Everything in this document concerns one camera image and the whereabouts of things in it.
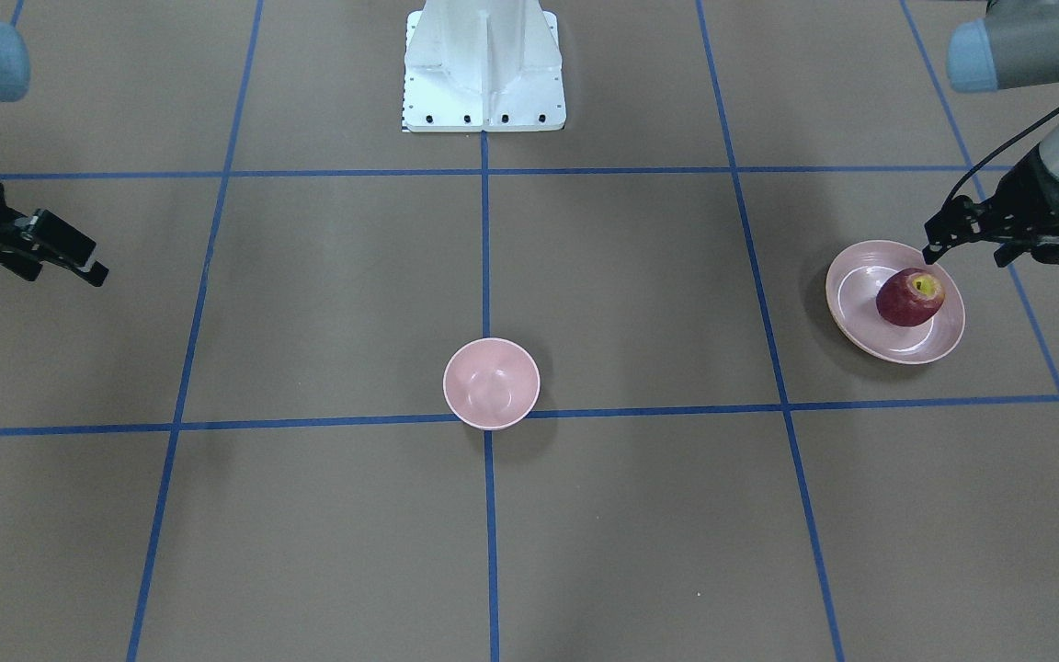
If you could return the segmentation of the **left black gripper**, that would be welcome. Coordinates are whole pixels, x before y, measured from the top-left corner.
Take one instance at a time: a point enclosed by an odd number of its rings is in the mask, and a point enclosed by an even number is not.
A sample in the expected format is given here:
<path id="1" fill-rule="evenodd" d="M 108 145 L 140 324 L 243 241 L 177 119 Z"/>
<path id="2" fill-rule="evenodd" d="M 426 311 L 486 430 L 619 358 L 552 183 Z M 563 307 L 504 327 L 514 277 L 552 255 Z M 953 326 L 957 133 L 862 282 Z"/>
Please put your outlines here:
<path id="1" fill-rule="evenodd" d="M 965 194 L 944 202 L 925 222 L 921 255 L 934 265 L 959 245 L 997 244 L 997 267 L 1004 268 L 1029 253 L 1033 260 L 1059 265 L 1059 180 L 1034 147 L 1012 171 L 1001 177 L 988 200 Z"/>

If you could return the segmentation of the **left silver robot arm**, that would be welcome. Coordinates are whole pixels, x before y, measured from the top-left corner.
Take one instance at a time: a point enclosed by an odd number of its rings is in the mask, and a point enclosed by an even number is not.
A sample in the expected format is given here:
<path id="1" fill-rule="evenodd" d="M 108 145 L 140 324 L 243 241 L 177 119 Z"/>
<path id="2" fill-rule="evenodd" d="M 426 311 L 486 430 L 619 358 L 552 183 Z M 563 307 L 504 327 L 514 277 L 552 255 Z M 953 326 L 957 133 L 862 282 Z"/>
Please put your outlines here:
<path id="1" fill-rule="evenodd" d="M 947 79 L 961 93 L 1059 83 L 1059 1 L 991 1 L 952 33 Z M 954 247 L 997 244 L 998 267 L 1022 255 L 1059 265 L 1059 108 L 1056 126 L 1001 177 L 982 201 L 953 187 L 925 225 L 926 264 Z"/>

